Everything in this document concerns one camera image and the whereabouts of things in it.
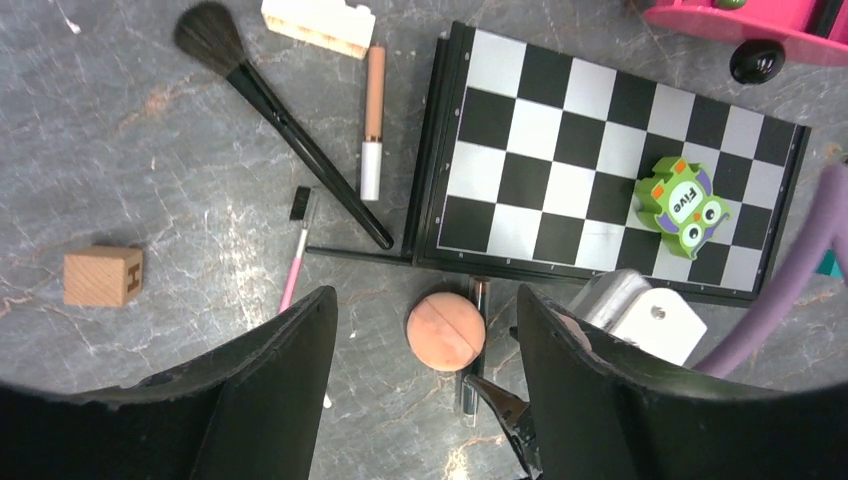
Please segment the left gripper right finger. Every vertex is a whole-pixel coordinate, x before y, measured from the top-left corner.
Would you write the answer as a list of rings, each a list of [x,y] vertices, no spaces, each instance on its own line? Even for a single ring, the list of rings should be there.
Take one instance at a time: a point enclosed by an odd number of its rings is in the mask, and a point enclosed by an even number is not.
[[[546,478],[846,477],[845,384],[739,384],[648,354],[527,285],[516,307]]]

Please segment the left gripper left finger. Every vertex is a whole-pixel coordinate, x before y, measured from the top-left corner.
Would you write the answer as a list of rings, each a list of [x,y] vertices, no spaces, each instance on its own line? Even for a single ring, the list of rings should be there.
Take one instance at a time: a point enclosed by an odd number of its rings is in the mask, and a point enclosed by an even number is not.
[[[5,479],[305,479],[335,348],[322,286],[130,388],[1,387]]]

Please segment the beige white makeup pen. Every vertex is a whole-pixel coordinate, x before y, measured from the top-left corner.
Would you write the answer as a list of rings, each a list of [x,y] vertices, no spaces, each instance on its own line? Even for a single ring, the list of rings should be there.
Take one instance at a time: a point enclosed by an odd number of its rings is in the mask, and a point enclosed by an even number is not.
[[[361,151],[360,198],[380,197],[386,51],[372,46],[367,54],[364,141]]]

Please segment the pink drawer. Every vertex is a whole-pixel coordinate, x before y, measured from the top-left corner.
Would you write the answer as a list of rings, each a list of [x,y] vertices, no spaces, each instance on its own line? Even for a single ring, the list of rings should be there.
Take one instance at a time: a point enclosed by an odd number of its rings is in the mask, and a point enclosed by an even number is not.
[[[656,1],[643,18],[679,33],[734,44],[729,71],[740,84],[763,84],[788,61],[847,65],[845,1]]]

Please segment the black eyeliner pencil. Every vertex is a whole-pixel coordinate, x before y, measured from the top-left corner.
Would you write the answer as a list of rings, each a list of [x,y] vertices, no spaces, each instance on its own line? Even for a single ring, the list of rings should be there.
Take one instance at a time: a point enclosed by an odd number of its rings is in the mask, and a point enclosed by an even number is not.
[[[472,358],[470,363],[457,376],[459,409],[472,425],[476,424],[478,413],[478,394],[466,383],[471,375],[481,376],[485,364],[485,346],[489,317],[489,281],[483,277],[472,277],[469,287],[469,301],[476,309],[471,315],[470,341]]]

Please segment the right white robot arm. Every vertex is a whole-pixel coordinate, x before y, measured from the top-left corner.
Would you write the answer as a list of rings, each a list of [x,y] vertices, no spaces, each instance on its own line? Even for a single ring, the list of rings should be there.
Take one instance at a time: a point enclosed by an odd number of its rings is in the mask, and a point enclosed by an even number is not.
[[[681,366],[707,331],[706,324],[674,290],[651,286],[632,269],[599,274],[566,309],[594,327]],[[491,409],[527,479],[543,470],[529,402],[483,377],[483,354],[456,377],[457,408],[475,417]]]

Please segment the thin black makeup stick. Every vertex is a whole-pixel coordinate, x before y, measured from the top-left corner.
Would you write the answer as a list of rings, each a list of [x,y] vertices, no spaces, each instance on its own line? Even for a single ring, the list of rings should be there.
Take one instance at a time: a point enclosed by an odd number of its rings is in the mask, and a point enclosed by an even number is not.
[[[314,255],[329,256],[347,260],[366,261],[395,266],[413,266],[414,262],[411,256],[390,255],[381,253],[368,253],[350,251],[336,248],[307,246],[306,252]]]

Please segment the black makeup brush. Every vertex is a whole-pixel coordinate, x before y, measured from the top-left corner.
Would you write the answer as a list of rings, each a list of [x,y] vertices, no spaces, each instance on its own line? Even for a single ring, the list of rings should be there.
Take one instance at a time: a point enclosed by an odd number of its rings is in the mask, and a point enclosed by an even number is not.
[[[380,248],[394,240],[389,230],[359,198],[249,59],[231,11],[217,1],[202,1],[185,10],[175,25],[178,49],[224,78],[281,135],[324,187]]]

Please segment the round pink powder puff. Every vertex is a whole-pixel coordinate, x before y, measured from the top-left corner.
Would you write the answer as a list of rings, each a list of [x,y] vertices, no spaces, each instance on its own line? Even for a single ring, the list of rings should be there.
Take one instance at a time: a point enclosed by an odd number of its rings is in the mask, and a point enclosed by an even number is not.
[[[451,292],[425,296],[411,311],[406,336],[413,354],[441,372],[464,369],[472,358],[470,341],[473,304]]]

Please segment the pink lip gloss wand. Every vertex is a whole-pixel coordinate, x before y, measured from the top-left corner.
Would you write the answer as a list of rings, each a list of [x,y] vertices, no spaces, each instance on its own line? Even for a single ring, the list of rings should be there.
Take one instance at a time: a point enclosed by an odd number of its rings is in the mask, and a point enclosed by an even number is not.
[[[310,203],[312,192],[313,189],[307,186],[298,186],[295,191],[289,220],[300,224],[300,234],[279,305],[279,313],[287,310],[292,304],[293,295],[303,262],[303,256],[306,250],[311,222],[314,216],[315,203]]]

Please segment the brown wooden cube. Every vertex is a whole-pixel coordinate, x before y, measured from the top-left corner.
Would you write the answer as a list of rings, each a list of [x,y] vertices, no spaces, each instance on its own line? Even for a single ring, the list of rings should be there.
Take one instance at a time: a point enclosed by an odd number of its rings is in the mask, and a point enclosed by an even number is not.
[[[143,250],[94,245],[64,255],[67,305],[124,307],[143,287]]]

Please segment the green owl toy block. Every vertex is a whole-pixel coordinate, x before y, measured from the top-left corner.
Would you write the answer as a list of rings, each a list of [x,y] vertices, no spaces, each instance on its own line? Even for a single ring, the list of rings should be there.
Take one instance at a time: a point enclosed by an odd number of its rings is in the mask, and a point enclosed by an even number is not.
[[[716,195],[708,171],[681,156],[661,158],[652,175],[634,189],[636,215],[661,234],[671,254],[696,260],[699,251],[731,217],[724,199]]]

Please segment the black white chessboard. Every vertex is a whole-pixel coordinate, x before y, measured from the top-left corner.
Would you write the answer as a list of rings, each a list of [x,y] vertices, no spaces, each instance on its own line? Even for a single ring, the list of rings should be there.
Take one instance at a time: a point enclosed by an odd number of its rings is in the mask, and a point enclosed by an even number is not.
[[[746,306],[776,265],[806,126],[454,23],[438,41],[405,245],[419,267],[525,282],[634,269]],[[637,217],[667,156],[700,165],[730,216],[695,259]]]

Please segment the teal cube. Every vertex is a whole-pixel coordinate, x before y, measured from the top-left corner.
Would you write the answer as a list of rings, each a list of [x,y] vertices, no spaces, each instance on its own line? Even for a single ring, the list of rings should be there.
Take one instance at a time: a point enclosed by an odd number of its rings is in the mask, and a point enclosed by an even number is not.
[[[833,250],[828,250],[823,256],[816,273],[834,278],[842,278],[843,274]]]

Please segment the white lego brick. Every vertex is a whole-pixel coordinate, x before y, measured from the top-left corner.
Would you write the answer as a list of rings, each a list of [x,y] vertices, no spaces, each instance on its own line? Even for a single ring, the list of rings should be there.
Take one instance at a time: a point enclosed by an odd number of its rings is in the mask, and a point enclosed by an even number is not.
[[[376,23],[368,6],[345,1],[264,0],[260,11],[272,32],[359,60]]]

